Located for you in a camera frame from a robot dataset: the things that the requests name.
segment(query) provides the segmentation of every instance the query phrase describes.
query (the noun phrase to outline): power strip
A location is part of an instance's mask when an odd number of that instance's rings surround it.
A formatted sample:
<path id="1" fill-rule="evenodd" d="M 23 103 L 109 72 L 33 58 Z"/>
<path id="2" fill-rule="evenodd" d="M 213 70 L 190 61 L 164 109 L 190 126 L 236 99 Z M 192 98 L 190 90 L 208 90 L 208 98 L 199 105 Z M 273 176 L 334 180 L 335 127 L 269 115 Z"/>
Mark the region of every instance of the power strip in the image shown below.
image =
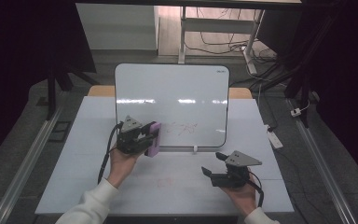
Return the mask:
<path id="1" fill-rule="evenodd" d="M 269 126 L 268 125 L 265 125 L 266 126 L 266 130 L 267 130 L 267 137 L 272 145 L 272 147 L 274 149 L 278 149 L 278 148 L 281 148 L 283 147 L 283 144 L 282 142 L 279 140 L 279 138 L 277 137 L 277 135 L 271 131 L 269 132 Z"/>

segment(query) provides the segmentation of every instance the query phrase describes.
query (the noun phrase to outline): white sleeve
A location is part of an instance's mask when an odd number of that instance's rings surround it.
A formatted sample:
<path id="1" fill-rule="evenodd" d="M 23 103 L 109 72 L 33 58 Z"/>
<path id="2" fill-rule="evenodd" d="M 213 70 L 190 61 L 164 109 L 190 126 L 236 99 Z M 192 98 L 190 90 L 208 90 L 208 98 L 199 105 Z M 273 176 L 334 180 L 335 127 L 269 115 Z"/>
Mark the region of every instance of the white sleeve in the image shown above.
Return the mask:
<path id="1" fill-rule="evenodd" d="M 279 224 L 278 221 L 273 221 L 261 210 L 261 207 L 257 207 L 251 214 L 245 218 L 246 224 Z"/>
<path id="2" fill-rule="evenodd" d="M 101 224 L 109 214 L 109 204 L 118 194 L 118 189 L 113 187 L 106 179 L 92 190 L 84 192 L 80 204 L 64 213 L 57 224 Z"/>

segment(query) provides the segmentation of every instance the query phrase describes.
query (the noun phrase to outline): floor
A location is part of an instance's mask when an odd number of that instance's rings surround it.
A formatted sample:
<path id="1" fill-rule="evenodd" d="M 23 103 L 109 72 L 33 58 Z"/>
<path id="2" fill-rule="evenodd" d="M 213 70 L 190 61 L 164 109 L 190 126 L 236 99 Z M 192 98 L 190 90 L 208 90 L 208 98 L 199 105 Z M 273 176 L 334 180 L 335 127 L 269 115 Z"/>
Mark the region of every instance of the floor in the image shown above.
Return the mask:
<path id="1" fill-rule="evenodd" d="M 156 55 L 133 55 L 94 53 L 94 62 L 97 74 L 89 74 L 104 85 L 114 84 L 114 70 L 120 63 L 177 63 L 176 48 L 163 48 L 164 28 L 160 26 L 160 53 Z M 186 43 L 197 48 L 202 47 L 200 42 L 186 40 Z M 230 71 L 230 83 L 242 81 L 235 87 L 253 86 L 253 96 L 259 104 L 260 114 L 266 124 L 276 127 L 274 132 L 283 143 L 283 148 L 274 150 L 276 159 L 280 165 L 282 176 L 292 203 L 296 209 L 294 213 L 268 214 L 271 218 L 281 223 L 343 223 L 332 201 L 330 193 L 321 179 L 315 162 L 307 149 L 306 144 L 296 125 L 296 119 L 290 116 L 288 100 L 284 98 L 282 91 L 287 83 L 282 83 L 266 92 L 258 92 L 261 83 L 267 81 L 250 77 L 245 69 L 244 59 L 233 55 L 206 55 L 189 54 L 186 63 L 222 64 Z M 267 71 L 272 63 L 257 63 L 259 73 Z M 277 69 L 273 75 L 278 76 L 281 70 Z M 82 79 L 72 76 L 75 86 L 68 93 L 64 110 L 59 117 L 59 122 L 72 123 L 82 98 L 87 95 L 90 84 Z M 47 83 L 43 81 L 35 84 L 30 89 L 29 102 L 13 127 L 7 139 L 0 147 L 0 201 L 4 196 L 11 179 L 20 167 L 28 149 L 36 138 L 39 129 L 43 125 L 48 113 L 45 101 L 47 97 Z M 351 210 L 358 221 L 358 166 L 351 158 L 348 151 L 337 140 L 333 133 L 326 127 L 315 110 L 317 101 L 311 99 L 309 107 L 310 131 L 312 132 L 318 147 L 322 151 L 331 173 L 340 186 Z M 60 132 L 52 133 L 45 145 L 39 160 L 37 160 L 31 175 L 16 201 L 7 223 L 54 223 L 58 216 L 36 216 L 34 210 L 43 194 L 44 188 L 54 169 L 55 163 L 60 156 L 64 142 Z M 233 217 L 207 218 L 207 217 L 112 217 L 112 223 L 236 223 Z"/>

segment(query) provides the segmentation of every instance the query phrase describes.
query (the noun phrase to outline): white table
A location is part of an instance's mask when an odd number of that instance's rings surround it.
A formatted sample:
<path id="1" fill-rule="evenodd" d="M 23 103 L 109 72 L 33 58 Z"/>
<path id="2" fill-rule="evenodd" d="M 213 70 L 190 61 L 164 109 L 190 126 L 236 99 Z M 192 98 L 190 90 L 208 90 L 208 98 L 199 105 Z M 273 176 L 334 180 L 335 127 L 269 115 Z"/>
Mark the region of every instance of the white table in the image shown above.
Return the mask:
<path id="1" fill-rule="evenodd" d="M 266 212 L 293 212 L 281 172 L 272 152 L 255 100 L 230 99 L 227 141 L 219 151 L 234 150 L 263 162 L 251 167 L 263 184 Z M 114 97 L 85 97 L 62 154 L 36 213 L 62 214 L 78 204 L 85 190 L 97 185 L 97 176 L 115 125 Z M 191 148 L 163 148 L 154 158 L 141 157 L 111 203 L 110 216 L 230 216 L 238 211 L 228 196 L 212 187 L 201 166 L 224 173 L 225 164 L 214 152 Z"/>

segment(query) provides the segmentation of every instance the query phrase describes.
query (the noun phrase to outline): writing on whiteboard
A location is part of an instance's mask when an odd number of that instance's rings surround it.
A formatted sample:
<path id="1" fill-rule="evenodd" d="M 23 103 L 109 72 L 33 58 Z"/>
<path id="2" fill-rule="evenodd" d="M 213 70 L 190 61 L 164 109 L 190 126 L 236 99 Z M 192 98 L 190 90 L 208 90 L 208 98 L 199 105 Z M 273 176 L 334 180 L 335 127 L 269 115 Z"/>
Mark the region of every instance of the writing on whiteboard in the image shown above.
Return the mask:
<path id="1" fill-rule="evenodd" d="M 182 134 L 192 134 L 196 131 L 198 123 L 177 123 L 172 122 L 167 124 L 166 133 L 177 134 L 178 136 Z"/>

